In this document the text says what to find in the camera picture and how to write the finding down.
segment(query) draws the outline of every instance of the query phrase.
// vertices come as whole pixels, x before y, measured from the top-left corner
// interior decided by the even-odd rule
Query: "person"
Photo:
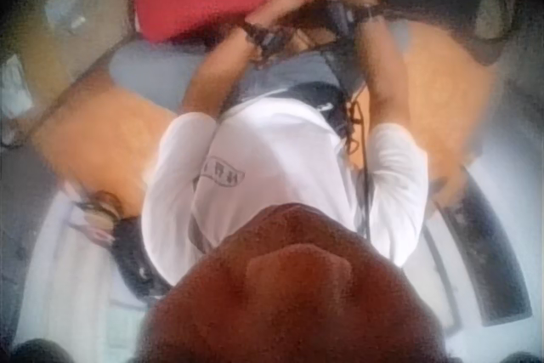
[[[271,27],[311,1],[267,0],[246,22]],[[258,51],[234,28],[160,143],[142,232],[174,288],[150,311],[137,361],[447,360],[437,319],[399,268],[428,193],[406,68],[382,16],[361,20],[355,41],[370,93],[370,241],[358,232],[358,178],[320,111],[271,94],[223,110]]]

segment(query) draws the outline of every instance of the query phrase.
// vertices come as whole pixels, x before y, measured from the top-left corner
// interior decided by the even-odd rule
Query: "wristband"
[[[291,41],[294,32],[284,28],[272,31],[246,21],[240,24],[240,28],[246,32],[248,41],[261,48],[264,61],[280,52]]]

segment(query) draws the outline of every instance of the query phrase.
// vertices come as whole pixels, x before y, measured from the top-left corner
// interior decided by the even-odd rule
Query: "wooden floor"
[[[450,180],[443,190],[447,200],[459,184],[469,138],[485,113],[494,67],[476,63],[446,32],[418,23],[411,24],[405,59],[413,132],[428,151],[431,177]],[[88,190],[107,190],[122,200],[125,214],[138,214],[143,174],[174,114],[116,87],[105,68],[89,74],[71,93],[70,101],[35,134],[34,144],[61,177]],[[360,98],[367,112],[367,93]],[[360,151],[352,161],[362,165]]]

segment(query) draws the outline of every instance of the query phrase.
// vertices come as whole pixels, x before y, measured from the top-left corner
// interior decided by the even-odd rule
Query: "wire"
[[[365,177],[364,185],[363,185],[363,200],[365,202],[365,229],[363,232],[363,236],[368,240],[371,241],[371,222],[370,222],[370,212],[371,212],[371,203],[370,203],[370,175],[368,173],[368,161],[366,160],[366,137],[365,137],[365,118],[363,116],[363,111],[360,108],[359,104],[359,97],[363,93],[363,88],[359,89],[354,96],[352,97],[343,82],[342,76],[337,72],[336,67],[334,66],[334,63],[331,61],[330,56],[327,55],[327,52],[325,52],[322,48],[316,47],[316,43],[310,43],[306,38],[304,38],[298,30],[295,31],[295,35],[308,46],[309,48],[312,48],[313,50],[316,50],[320,53],[320,55],[325,60],[326,64],[329,66],[329,68],[332,71],[332,74],[336,77],[338,81],[338,85],[340,86],[340,89],[344,92],[346,97],[350,98],[349,101],[349,108],[348,108],[348,136],[346,139],[346,148],[350,155],[355,153],[360,147],[363,151],[363,175]],[[360,140],[359,143],[356,139],[354,139],[354,125],[360,125]]]

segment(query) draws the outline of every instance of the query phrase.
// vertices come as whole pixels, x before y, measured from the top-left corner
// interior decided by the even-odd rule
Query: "white shirt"
[[[415,249],[428,194],[426,153],[399,125],[373,129],[371,243],[402,265]],[[220,122],[175,119],[162,137],[142,212],[144,246],[171,285],[266,207],[302,203],[360,226],[356,177],[323,116],[294,99],[259,99]]]

